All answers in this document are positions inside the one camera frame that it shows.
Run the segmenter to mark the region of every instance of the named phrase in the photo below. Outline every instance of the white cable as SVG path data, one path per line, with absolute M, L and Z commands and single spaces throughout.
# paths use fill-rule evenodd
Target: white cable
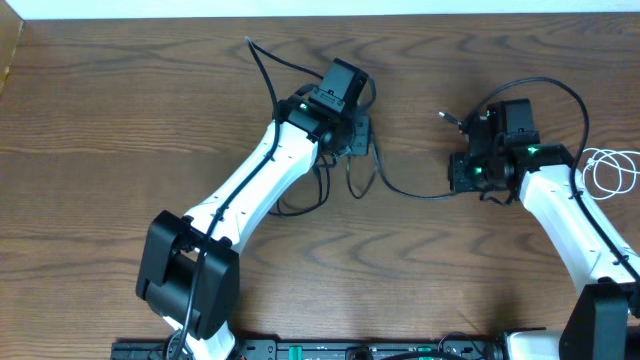
M 583 171 L 583 177 L 582 177 L 582 182 L 584 184 L 585 182 L 585 178 L 587 176 L 587 172 L 589 172 L 590 170 L 593 170 L 593 183 L 596 185 L 596 187 L 598 189 L 600 189 L 601 191 L 608 193 L 608 195 L 602 196 L 602 197 L 593 197 L 594 200 L 605 200 L 605 199 L 609 199 L 610 197 L 613 197 L 615 195 L 618 194 L 625 194 L 628 193 L 629 191 L 633 190 L 633 188 L 636 185 L 636 177 L 638 175 L 640 175 L 640 171 L 637 171 L 636 169 L 636 164 L 633 162 L 633 160 L 627 156 L 628 155 L 636 155 L 636 156 L 640 156 L 640 152 L 638 151 L 630 151 L 630 150 L 625 150 L 625 151 L 616 151 L 616 150 L 610 150 L 610 149 L 597 149 L 597 148 L 588 148 L 588 149 L 584 149 L 583 153 L 587 152 L 587 151 L 595 151 L 595 153 L 589 158 L 587 159 L 587 164 L 584 167 L 584 171 Z M 623 167 L 620 166 L 620 163 L 615 159 L 615 156 L 619 156 L 619 157 L 623 157 L 625 160 L 627 160 L 629 162 L 629 164 L 631 164 L 631 169 L 629 169 L 628 167 Z M 605 159 L 610 159 L 611 161 L 613 161 L 613 163 L 606 161 Z M 605 164 L 608 165 L 616 170 L 618 170 L 618 187 L 613 190 L 613 189 L 609 189 L 606 187 L 603 187 L 602 185 L 600 185 L 600 183 L 598 183 L 598 166 L 600 164 Z M 632 180 L 631 180 L 631 185 L 629 185 L 629 187 L 627 187 L 624 190 L 620 190 L 622 188 L 622 183 L 623 183 L 623 178 L 622 178 L 622 173 L 631 173 Z

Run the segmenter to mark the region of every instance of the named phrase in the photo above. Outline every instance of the green led light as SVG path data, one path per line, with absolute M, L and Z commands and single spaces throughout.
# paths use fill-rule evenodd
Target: green led light
M 289 360 L 302 360 L 302 346 L 289 347 Z
M 431 349 L 430 346 L 427 346 L 427 347 L 418 348 L 418 351 L 432 351 L 432 349 Z M 422 357 L 419 360 L 433 360 L 433 358 L 432 357 Z

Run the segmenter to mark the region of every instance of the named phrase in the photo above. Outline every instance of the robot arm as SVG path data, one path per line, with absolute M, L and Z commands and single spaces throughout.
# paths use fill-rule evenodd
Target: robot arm
M 272 161 L 234 199 L 225 212 L 224 221 L 218 224 L 212 235 L 213 239 L 229 239 L 231 250 L 238 254 L 242 253 L 251 233 L 276 200 L 315 163 L 318 143 L 309 140 L 306 131 L 288 122 L 277 124 L 273 121 L 258 147 L 233 175 L 216 192 L 185 214 L 185 217 L 191 219 L 193 229 L 205 233 L 220 204 L 271 148 L 276 126 L 280 126 L 280 141 Z M 174 329 L 182 328 L 182 324 L 170 316 L 165 316 L 164 319 Z M 188 336 L 187 345 L 197 360 L 224 360 L 234 348 L 235 338 L 225 321 L 208 339 Z
M 136 294 L 175 329 L 181 329 L 190 314 L 186 343 L 196 360 L 224 360 L 233 349 L 227 320 L 239 296 L 239 257 L 282 193 L 309 171 L 319 154 L 367 155 L 369 106 L 358 106 L 367 80 L 362 70 L 335 59 L 319 86 L 305 85 L 274 105 L 279 118 L 216 192 L 182 218 L 164 211 L 152 222 Z M 280 132 L 274 148 L 276 129 Z M 265 163 L 265 156 L 271 156 L 270 161 Z M 199 249 L 205 250 L 197 263 L 184 254 Z M 172 344 L 170 340 L 167 352 Z M 171 358 L 180 355 L 174 352 Z
M 527 172 L 519 198 L 547 232 L 569 271 L 576 291 L 580 294 L 585 285 L 597 284 L 604 278 L 619 284 L 633 282 L 631 275 L 613 256 L 572 198 L 568 178 L 567 165 L 542 166 L 539 171 Z M 576 184 L 580 184 L 578 186 L 583 191 L 585 205 L 609 239 L 625 254 L 631 266 L 640 270 L 638 255 L 589 196 L 582 180 L 576 179 Z
M 563 332 L 509 334 L 505 352 L 511 360 L 622 359 L 628 312 L 639 315 L 638 286 L 631 274 L 640 270 L 638 255 L 595 204 L 576 171 L 580 200 L 611 245 L 588 220 L 570 187 L 574 160 L 562 145 L 540 144 L 529 100 L 499 102 L 487 109 L 486 118 L 476 114 L 460 123 L 469 151 L 451 156 L 452 190 L 482 192 L 481 199 L 489 191 L 508 190 L 507 203 L 522 201 L 549 235 L 580 294 Z

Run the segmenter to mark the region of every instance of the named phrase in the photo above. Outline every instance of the wooden table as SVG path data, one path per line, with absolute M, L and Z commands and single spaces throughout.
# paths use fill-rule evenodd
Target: wooden table
M 463 116 L 526 76 L 583 96 L 590 146 L 640 148 L 637 15 L 28 22 L 0 99 L 0 357 L 104 359 L 117 338 L 169 333 L 134 293 L 145 233 L 212 193 L 263 135 L 271 103 L 245 35 L 320 73 L 339 56 L 375 77 L 386 170 L 411 192 L 446 192 L 448 155 L 465 148 L 437 112 Z M 265 63 L 281 98 L 312 80 Z M 543 84 L 503 99 L 519 97 L 544 142 L 576 150 L 572 99 Z M 406 339 L 564 326 L 575 289 L 520 204 L 421 202 L 379 181 L 357 201 L 344 166 L 324 207 L 260 224 L 234 329 Z M 354 168 L 363 184 L 372 160 Z M 310 204 L 315 186 L 307 176 L 286 199 Z M 639 200 L 601 203 L 636 248 Z

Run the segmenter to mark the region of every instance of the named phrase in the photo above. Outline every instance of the black base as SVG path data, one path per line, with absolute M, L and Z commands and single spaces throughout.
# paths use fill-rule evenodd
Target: black base
M 442 348 L 464 359 L 478 359 L 478 353 L 469 340 L 455 339 L 444 341 Z M 475 340 L 480 350 L 489 342 Z M 111 346 L 111 360 L 162 360 L 163 342 L 118 342 Z M 437 351 L 437 341 L 414 343 L 377 343 L 377 342 L 296 342 L 274 340 L 240 340 L 228 360 L 346 360 L 354 358 L 363 348 L 370 349 L 373 359 L 383 359 L 413 351 Z

